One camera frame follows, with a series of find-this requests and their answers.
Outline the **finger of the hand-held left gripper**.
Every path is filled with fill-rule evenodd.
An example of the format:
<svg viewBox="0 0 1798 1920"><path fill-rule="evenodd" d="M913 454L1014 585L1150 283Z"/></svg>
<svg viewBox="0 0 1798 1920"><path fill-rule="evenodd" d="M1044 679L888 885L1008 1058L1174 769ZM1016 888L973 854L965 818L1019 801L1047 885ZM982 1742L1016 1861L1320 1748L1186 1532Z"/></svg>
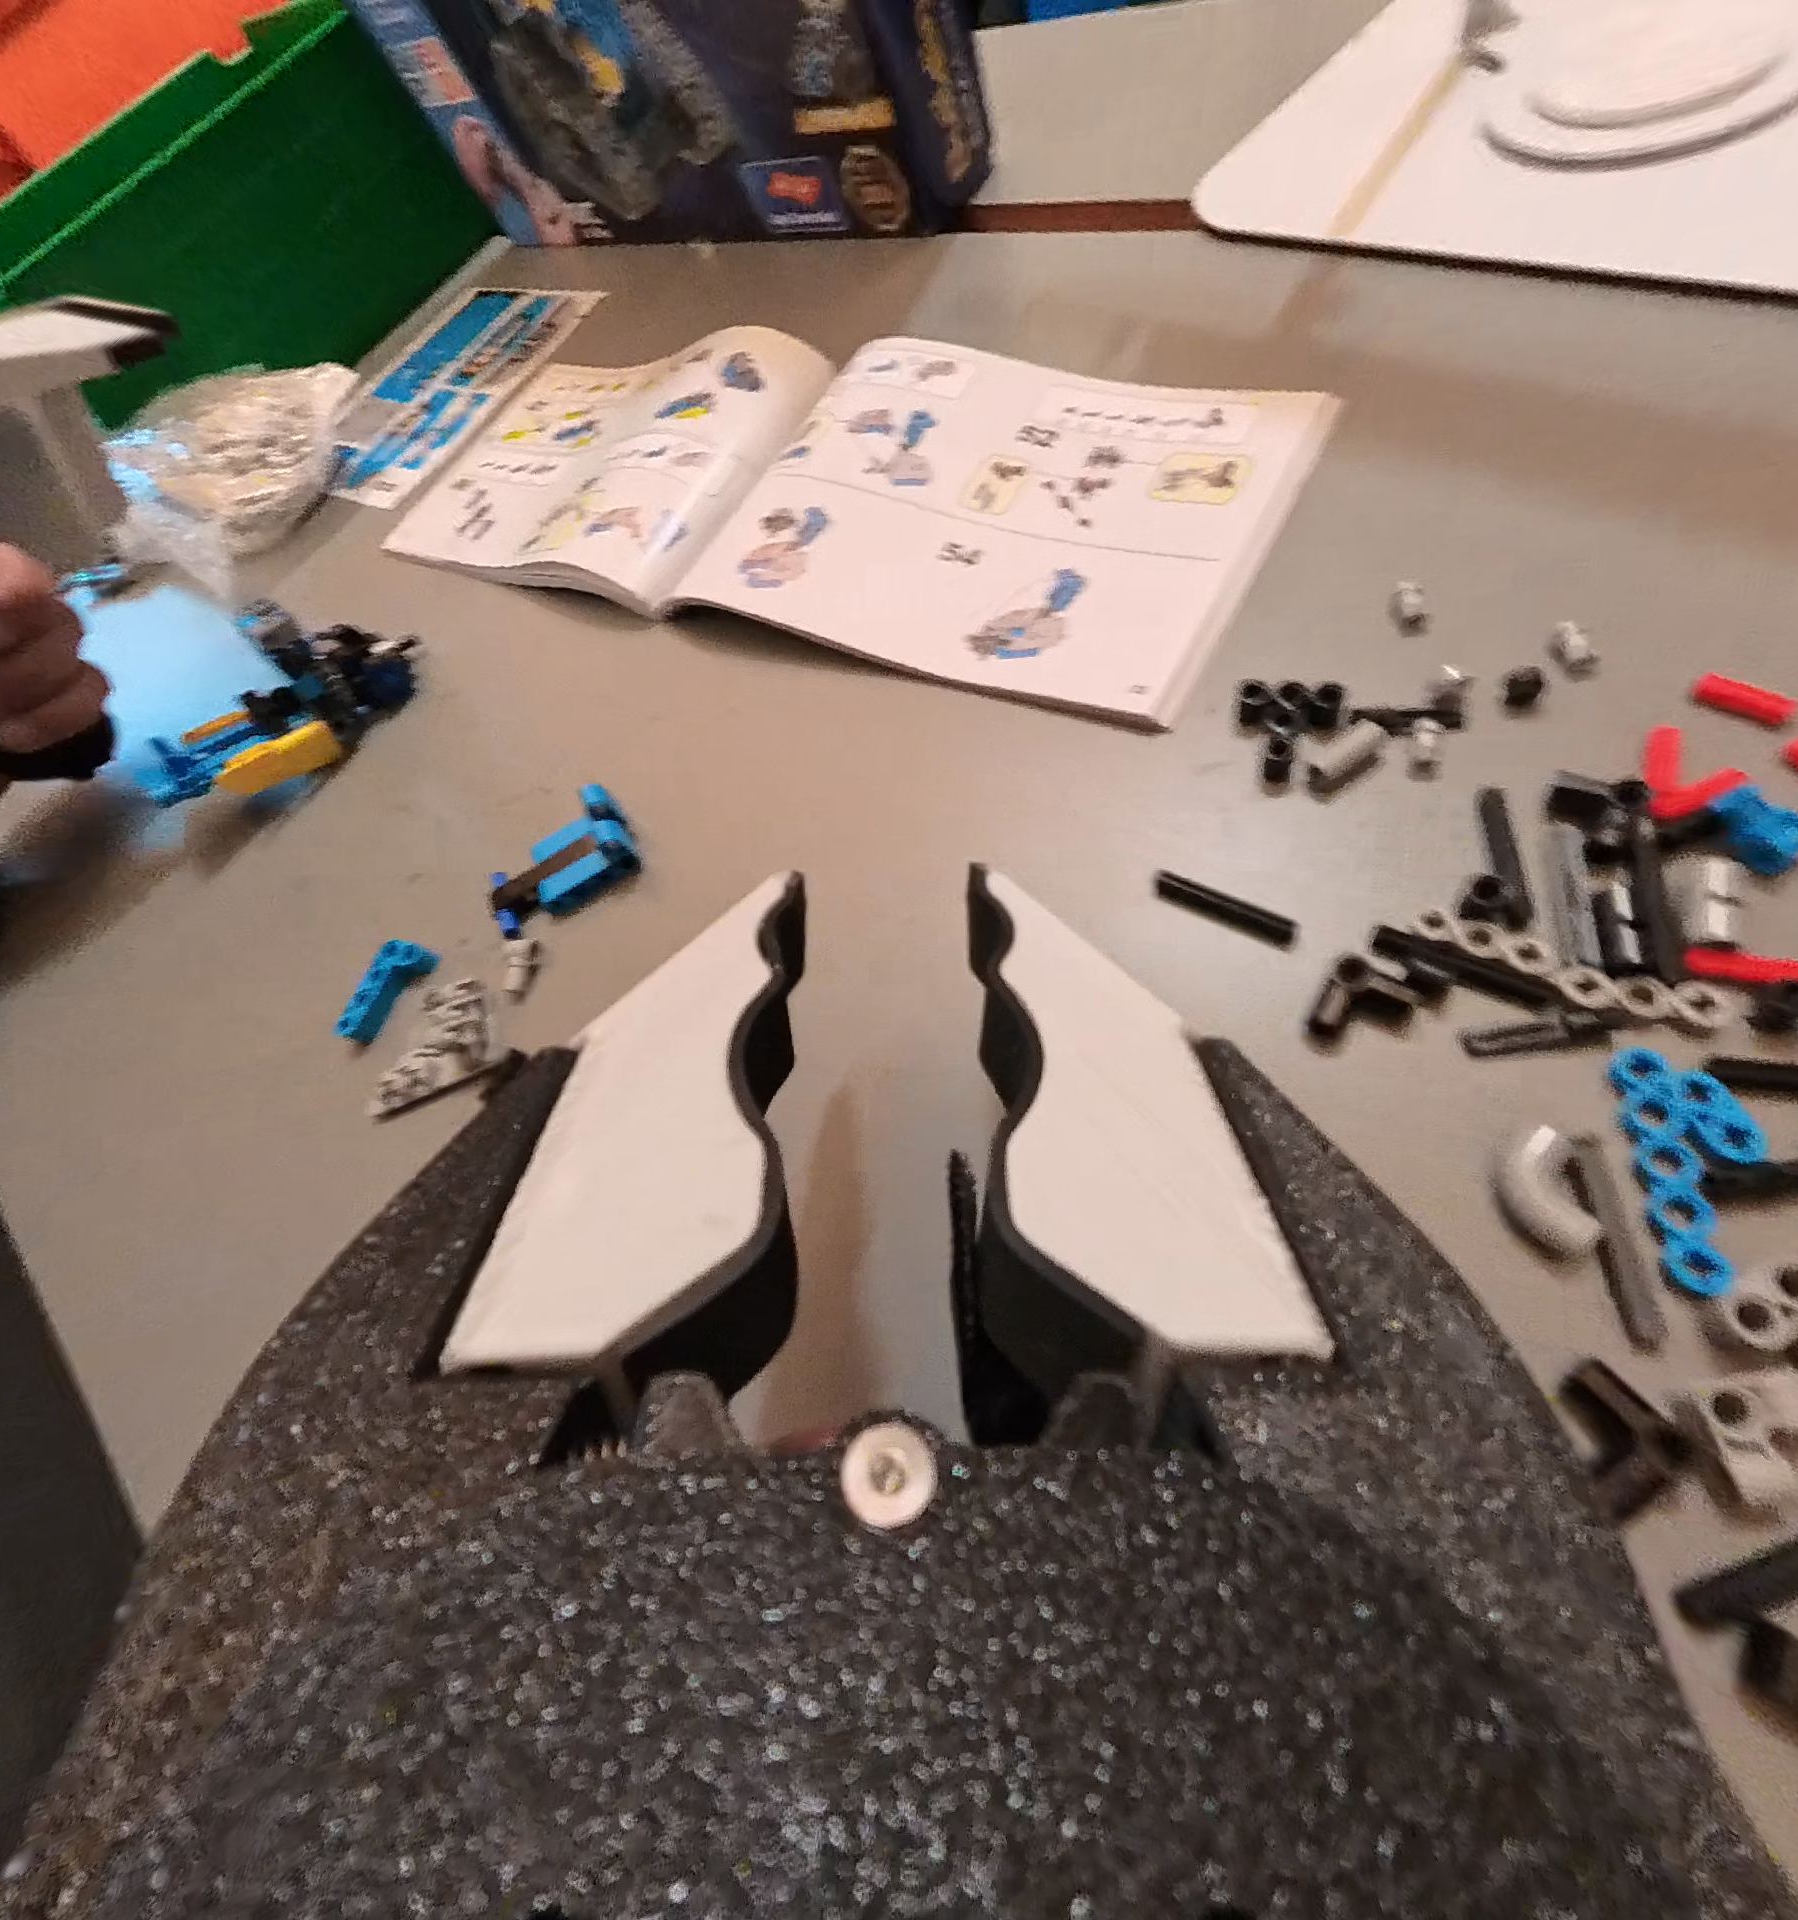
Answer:
<svg viewBox="0 0 1798 1920"><path fill-rule="evenodd" d="M105 564L126 499L87 384L162 357L166 312L59 298L0 312L0 541L54 575Z"/></svg>

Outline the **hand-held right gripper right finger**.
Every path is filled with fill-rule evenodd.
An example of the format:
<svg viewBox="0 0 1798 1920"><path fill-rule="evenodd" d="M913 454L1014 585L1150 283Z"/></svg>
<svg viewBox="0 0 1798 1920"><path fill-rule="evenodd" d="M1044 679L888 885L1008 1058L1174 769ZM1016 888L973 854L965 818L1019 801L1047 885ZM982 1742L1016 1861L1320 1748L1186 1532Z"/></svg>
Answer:
<svg viewBox="0 0 1798 1920"><path fill-rule="evenodd" d="M964 913L1000 1107L982 1173L949 1170L970 1439L1056 1444L1102 1380L1150 1433L1204 1369L1333 1363L1220 1046L997 864L970 864Z"/></svg>

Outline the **grey triangular panel piece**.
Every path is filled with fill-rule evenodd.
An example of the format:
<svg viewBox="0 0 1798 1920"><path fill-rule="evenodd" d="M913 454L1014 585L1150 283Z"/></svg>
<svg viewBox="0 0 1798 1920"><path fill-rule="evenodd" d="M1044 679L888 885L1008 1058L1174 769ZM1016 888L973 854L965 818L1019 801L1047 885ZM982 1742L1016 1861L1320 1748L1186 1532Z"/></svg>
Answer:
<svg viewBox="0 0 1798 1920"><path fill-rule="evenodd" d="M446 1092L487 1082L513 1065L494 1025L494 1003L479 977L455 977L420 992L414 1040L375 1080L363 1116L384 1122Z"/></svg>

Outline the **blue beam assembly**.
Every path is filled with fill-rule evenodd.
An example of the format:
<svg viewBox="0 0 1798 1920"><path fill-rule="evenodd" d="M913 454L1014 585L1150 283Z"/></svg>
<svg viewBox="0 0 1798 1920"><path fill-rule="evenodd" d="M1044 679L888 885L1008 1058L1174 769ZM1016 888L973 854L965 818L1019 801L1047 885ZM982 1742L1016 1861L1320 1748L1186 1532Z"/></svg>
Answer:
<svg viewBox="0 0 1798 1920"><path fill-rule="evenodd" d="M493 879L490 915L519 937L528 919L567 919L642 873L642 845L624 804L609 786L584 785L579 813L530 848L528 868Z"/></svg>

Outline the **pile of toy building pieces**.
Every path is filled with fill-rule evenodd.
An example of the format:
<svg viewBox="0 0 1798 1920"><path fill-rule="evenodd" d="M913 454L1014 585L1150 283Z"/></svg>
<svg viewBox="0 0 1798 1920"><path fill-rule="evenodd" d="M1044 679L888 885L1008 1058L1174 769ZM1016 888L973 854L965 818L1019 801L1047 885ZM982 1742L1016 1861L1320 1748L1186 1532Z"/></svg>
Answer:
<svg viewBox="0 0 1798 1920"><path fill-rule="evenodd" d="M1393 704L1325 672L1259 672L1228 697L1265 792L1362 812L1393 758L1441 782L1453 739L1477 861L1453 903L1429 883L1456 798L1365 827L1275 837L1278 907L1259 937L1295 973L1241 1021L1271 1067L1295 1013L1298 1062L1335 1077L1333 1117L1390 1140L1409 1222L1493 1214L1471 1280L1517 1290L1551 1338L1548 1407L1594 1453L1600 1515L1714 1501L1732 1530L1798 1501L1798 1158L1755 1104L1798 1100L1798 956L1751 950L1743 888L1798 868L1798 813L1740 773L1681 775L1681 731L1642 737L1641 779L1502 769L1472 682L1438 669Z"/></svg>

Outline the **white desk lamp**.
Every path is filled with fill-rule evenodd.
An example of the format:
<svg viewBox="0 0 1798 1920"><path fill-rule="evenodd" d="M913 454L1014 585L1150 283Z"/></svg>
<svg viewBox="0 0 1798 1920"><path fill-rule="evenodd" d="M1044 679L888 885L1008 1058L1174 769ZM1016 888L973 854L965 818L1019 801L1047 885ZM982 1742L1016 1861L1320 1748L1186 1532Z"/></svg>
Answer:
<svg viewBox="0 0 1798 1920"><path fill-rule="evenodd" d="M1798 302L1798 2L1390 2L1199 178L1192 214Z"/></svg>

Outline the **person's left hand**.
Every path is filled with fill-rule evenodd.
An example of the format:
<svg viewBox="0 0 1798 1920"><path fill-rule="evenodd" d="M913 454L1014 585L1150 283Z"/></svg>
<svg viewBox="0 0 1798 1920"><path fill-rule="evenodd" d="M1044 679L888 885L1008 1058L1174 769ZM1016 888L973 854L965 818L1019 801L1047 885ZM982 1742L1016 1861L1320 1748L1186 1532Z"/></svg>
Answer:
<svg viewBox="0 0 1798 1920"><path fill-rule="evenodd" d="M47 567L0 541L0 751L45 755L108 715L111 682Z"/></svg>

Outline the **clear bag of grey pieces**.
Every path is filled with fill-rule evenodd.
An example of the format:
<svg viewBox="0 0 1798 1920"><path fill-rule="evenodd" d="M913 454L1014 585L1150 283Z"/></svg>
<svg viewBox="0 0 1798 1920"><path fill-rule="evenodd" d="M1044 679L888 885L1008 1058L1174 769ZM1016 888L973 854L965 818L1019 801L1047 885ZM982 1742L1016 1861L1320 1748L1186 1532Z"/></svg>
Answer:
<svg viewBox="0 0 1798 1920"><path fill-rule="evenodd" d="M357 394L347 365L233 371L150 399L101 441L121 506L108 558L166 567L220 603L327 493L336 427Z"/></svg>

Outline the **orange box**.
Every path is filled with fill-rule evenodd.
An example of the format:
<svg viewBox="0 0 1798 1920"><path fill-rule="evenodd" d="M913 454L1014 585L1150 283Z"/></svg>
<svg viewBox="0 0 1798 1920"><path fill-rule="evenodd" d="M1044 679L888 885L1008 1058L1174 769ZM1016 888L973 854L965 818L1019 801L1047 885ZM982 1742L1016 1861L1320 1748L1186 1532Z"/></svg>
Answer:
<svg viewBox="0 0 1798 1920"><path fill-rule="evenodd" d="M0 2L0 201L275 2Z"/></svg>

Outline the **green plastic crate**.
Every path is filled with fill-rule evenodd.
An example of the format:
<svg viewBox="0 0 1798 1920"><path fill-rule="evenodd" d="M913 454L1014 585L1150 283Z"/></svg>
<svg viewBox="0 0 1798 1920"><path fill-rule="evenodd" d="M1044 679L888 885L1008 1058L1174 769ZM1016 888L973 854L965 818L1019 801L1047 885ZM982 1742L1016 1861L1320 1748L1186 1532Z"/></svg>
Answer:
<svg viewBox="0 0 1798 1920"><path fill-rule="evenodd" d="M172 384L357 365L497 223L339 2L248 25L0 202L0 309L162 309L157 357L87 384L120 427Z"/></svg>

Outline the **black toy rod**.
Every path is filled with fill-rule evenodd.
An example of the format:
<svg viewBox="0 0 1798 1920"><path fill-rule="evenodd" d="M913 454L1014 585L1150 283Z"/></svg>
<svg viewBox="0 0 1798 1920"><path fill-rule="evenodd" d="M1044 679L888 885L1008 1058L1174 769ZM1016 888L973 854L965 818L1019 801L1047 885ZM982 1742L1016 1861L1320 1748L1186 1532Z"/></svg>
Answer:
<svg viewBox="0 0 1798 1920"><path fill-rule="evenodd" d="M1186 909L1201 922L1222 925L1271 949L1287 950L1298 943L1301 928L1290 915L1283 915L1259 901L1228 894L1210 883L1199 883L1174 871L1153 871L1150 892L1156 894L1156 901L1171 903L1174 909Z"/></svg>

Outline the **blue angled toy beam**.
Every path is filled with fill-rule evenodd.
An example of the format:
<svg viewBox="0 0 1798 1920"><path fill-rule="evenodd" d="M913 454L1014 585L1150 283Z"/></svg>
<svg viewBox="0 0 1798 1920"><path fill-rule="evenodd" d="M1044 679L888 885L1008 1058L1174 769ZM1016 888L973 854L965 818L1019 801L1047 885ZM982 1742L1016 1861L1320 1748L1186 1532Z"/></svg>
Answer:
<svg viewBox="0 0 1798 1920"><path fill-rule="evenodd" d="M427 949L424 943L387 940L382 949L375 949L375 955L357 976L354 991L342 1003L342 1012L335 1022L335 1037L354 1046L375 1044L403 992L429 977L437 962L440 955Z"/></svg>

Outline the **blue sticker sheet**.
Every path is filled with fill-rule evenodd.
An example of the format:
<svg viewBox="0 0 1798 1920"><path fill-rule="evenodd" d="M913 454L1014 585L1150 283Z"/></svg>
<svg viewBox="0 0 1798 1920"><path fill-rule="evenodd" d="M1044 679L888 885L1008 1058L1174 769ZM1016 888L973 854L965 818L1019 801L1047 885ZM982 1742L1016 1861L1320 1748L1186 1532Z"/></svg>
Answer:
<svg viewBox="0 0 1798 1920"><path fill-rule="evenodd" d="M397 511L606 302L601 293L479 287L363 377L335 427L335 502Z"/></svg>

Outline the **dark blue toy box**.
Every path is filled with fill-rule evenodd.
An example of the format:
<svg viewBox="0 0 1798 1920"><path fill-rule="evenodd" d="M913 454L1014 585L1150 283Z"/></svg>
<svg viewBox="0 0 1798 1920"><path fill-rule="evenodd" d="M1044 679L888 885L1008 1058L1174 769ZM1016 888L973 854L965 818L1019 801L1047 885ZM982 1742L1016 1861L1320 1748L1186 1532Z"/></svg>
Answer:
<svg viewBox="0 0 1798 1920"><path fill-rule="evenodd" d="M347 2L519 248L958 223L992 128L970 2Z"/></svg>

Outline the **instruction booklet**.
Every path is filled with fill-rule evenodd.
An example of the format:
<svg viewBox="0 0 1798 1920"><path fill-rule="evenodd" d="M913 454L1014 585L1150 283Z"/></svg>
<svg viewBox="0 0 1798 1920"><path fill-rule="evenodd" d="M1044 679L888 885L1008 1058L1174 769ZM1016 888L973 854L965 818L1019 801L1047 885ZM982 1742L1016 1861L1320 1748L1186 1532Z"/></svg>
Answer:
<svg viewBox="0 0 1798 1920"><path fill-rule="evenodd" d="M1338 411L919 336L830 365L728 326L648 365L530 377L382 548L1165 734Z"/></svg>

